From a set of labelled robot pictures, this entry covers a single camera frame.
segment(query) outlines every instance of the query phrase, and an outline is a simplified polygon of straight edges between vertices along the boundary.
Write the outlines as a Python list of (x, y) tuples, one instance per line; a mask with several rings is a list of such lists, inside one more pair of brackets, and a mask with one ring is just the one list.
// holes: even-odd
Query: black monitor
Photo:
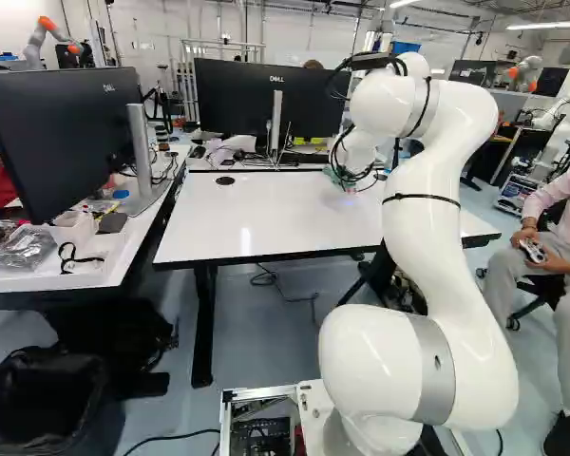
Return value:
[(569, 68), (557, 68), (554, 66), (543, 68), (534, 94), (545, 97), (557, 97), (563, 82), (568, 76), (568, 71)]
[(488, 60), (457, 60), (449, 73), (450, 81), (491, 88), (496, 77), (497, 62)]
[[(239, 135), (266, 135), (273, 116), (274, 91), (283, 91), (281, 133), (304, 138), (328, 138), (342, 121), (344, 101), (326, 89), (327, 69), (195, 59), (200, 127)], [(351, 74), (341, 72), (333, 87), (341, 94)]]
[(0, 73), (0, 157), (33, 223), (53, 219), (134, 156), (135, 68)]

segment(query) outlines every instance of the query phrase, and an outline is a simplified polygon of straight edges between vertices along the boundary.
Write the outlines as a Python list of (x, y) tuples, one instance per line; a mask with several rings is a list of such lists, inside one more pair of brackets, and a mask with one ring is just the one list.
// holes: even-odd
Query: black desk frame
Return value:
[[(471, 236), (463, 239), (464, 248), (483, 247), (491, 240), (498, 239), (501, 234)], [(238, 256), (231, 258), (216, 258), (200, 261), (179, 261), (155, 264), (157, 271), (173, 271), (179, 269), (193, 269), (197, 286), (199, 309), (197, 311), (197, 331), (195, 336), (194, 359), (192, 363), (192, 388), (204, 388), (213, 383), (213, 333), (216, 306), (216, 279), (219, 266), (235, 264), (254, 264), (273, 261), (286, 261), (293, 259), (308, 259), (318, 257), (339, 257), (353, 254), (376, 253), (369, 272), (357, 280), (351, 289), (338, 302), (345, 304), (363, 286), (366, 281), (378, 296), (390, 284), (390, 277), (394, 272), (394, 262), (389, 252), (382, 245), (369, 245), (348, 249), (333, 249), (312, 252), (298, 252), (266, 256)]]

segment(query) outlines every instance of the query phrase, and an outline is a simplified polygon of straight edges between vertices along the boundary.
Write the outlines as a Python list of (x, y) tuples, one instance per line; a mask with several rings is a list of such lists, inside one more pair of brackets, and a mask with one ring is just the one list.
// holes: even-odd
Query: white desk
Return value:
[[(184, 154), (177, 157), (178, 163), (182, 164)], [(166, 166), (166, 162), (158, 162), (155, 165), (155, 174)], [(176, 181), (180, 181), (183, 170)], [(128, 178), (132, 185), (137, 185), (134, 179)], [(0, 294), (22, 292), (49, 292), (60, 290), (80, 290), (89, 288), (118, 287), (129, 271), (131, 264), (140, 250), (150, 227), (157, 218), (163, 207), (169, 188), (148, 207), (143, 213), (135, 218), (129, 218), (118, 234), (95, 235), (82, 249), (77, 252), (77, 257), (83, 257), (85, 253), (106, 252), (108, 253), (103, 274), (61, 274), (61, 259), (55, 249), (50, 256), (33, 272), (5, 272), (0, 271)]]
[[(349, 195), (323, 173), (190, 173), (154, 257), (159, 270), (194, 268), (199, 296), (193, 387), (211, 384), (218, 266), (377, 252), (382, 240), (383, 182)], [(361, 184), (369, 184), (367, 178)], [(501, 233), (462, 211), (465, 247)]]

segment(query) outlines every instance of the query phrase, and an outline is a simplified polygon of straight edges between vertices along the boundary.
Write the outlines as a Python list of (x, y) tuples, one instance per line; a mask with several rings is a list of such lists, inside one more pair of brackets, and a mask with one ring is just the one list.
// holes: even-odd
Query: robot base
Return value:
[(388, 418), (381, 423), (380, 447), (366, 447), (362, 452), (349, 440), (322, 380), (301, 382), (295, 390), (307, 456), (401, 456), (420, 439), (423, 425)]

